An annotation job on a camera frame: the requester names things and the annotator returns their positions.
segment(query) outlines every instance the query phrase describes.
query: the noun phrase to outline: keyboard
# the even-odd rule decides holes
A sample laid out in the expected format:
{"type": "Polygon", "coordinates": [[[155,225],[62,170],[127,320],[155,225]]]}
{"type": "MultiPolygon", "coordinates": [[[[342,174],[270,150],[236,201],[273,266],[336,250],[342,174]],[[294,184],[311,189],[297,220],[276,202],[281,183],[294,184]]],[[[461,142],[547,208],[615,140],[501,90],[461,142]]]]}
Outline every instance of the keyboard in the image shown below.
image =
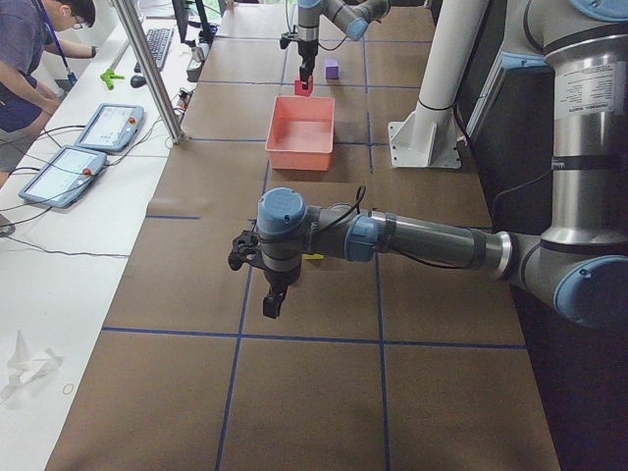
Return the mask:
{"type": "MultiPolygon", "coordinates": [[[[157,69],[161,72],[166,64],[166,56],[168,56],[168,50],[170,49],[170,43],[173,40],[174,30],[169,27],[155,27],[146,32],[146,42],[148,42],[148,48],[150,53],[155,59],[157,69]]],[[[135,64],[133,69],[136,73],[140,72],[139,63],[135,64]]]]}

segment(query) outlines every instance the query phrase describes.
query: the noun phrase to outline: metal pole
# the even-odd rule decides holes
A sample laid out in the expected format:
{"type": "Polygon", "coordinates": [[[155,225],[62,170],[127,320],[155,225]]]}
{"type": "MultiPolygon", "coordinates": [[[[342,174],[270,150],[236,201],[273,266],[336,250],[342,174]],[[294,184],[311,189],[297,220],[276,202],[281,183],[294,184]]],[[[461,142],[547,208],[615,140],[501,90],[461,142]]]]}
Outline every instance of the metal pole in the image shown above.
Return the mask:
{"type": "Polygon", "coordinates": [[[207,21],[207,14],[205,13],[205,4],[203,3],[203,0],[196,0],[196,11],[198,12],[198,18],[200,18],[200,26],[203,31],[205,42],[209,42],[212,39],[212,31],[209,30],[209,22],[207,21]]]}
{"type": "Polygon", "coordinates": [[[144,76],[146,77],[146,84],[150,89],[151,95],[153,95],[153,100],[155,100],[155,104],[157,105],[157,109],[159,110],[159,114],[164,121],[164,124],[166,125],[168,134],[173,140],[173,143],[178,144],[183,139],[183,131],[179,120],[175,115],[175,111],[173,110],[168,92],[166,91],[166,86],[164,85],[161,75],[157,70],[155,61],[150,54],[144,30],[142,29],[141,22],[137,17],[137,11],[133,6],[134,2],[113,0],[113,4],[114,8],[118,12],[122,26],[127,32],[127,37],[129,38],[131,47],[135,52],[137,62],[139,62],[144,76]]]}

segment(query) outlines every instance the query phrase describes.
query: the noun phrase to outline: purple block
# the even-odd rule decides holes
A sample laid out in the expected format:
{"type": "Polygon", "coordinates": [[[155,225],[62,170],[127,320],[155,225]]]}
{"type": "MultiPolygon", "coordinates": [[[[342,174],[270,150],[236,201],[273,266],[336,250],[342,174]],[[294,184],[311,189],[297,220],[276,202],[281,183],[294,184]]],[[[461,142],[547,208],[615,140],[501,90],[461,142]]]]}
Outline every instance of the purple block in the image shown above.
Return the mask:
{"type": "Polygon", "coordinates": [[[325,59],[325,79],[334,80],[338,77],[338,61],[336,59],[325,59]]]}

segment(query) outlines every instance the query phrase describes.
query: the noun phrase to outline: pink block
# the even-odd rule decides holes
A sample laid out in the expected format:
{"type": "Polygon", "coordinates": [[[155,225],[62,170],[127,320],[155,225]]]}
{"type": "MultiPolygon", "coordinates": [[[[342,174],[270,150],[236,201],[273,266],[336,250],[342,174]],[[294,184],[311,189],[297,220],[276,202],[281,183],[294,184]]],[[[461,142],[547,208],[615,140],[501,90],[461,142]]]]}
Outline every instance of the pink block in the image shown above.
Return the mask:
{"type": "Polygon", "coordinates": [[[303,88],[300,78],[294,80],[294,94],[298,96],[310,96],[314,89],[314,79],[312,76],[307,80],[307,88],[303,88]]]}

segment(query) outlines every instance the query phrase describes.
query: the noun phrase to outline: blue joint cap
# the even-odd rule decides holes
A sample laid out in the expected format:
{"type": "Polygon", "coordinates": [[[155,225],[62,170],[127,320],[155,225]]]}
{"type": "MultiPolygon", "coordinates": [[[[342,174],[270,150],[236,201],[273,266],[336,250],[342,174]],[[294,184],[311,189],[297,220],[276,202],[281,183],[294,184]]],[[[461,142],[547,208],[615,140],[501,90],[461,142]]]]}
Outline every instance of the blue joint cap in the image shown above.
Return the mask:
{"type": "Polygon", "coordinates": [[[553,296],[558,314],[586,327],[628,325],[628,257],[606,255],[586,260],[558,284],[553,296]]]}
{"type": "Polygon", "coordinates": [[[368,262],[373,257],[377,243],[377,223],[358,215],[350,224],[344,239],[344,258],[349,262],[368,262]]]}
{"type": "Polygon", "coordinates": [[[514,52],[501,51],[501,68],[511,69],[531,69],[535,67],[548,68],[548,64],[543,56],[532,54],[516,54],[514,52]]]}
{"type": "Polygon", "coordinates": [[[305,217],[303,197],[290,188],[274,188],[257,204],[257,227],[268,236],[283,236],[296,229],[305,217]]]}
{"type": "Polygon", "coordinates": [[[346,29],[346,35],[352,41],[357,41],[366,32],[366,28],[369,24],[363,18],[356,18],[353,20],[346,29]]]}
{"type": "Polygon", "coordinates": [[[300,8],[310,9],[314,8],[321,3],[322,0],[298,0],[297,5],[300,8]]]}
{"type": "Polygon", "coordinates": [[[584,15],[601,22],[628,22],[628,2],[626,0],[570,0],[571,4],[584,15]]]}

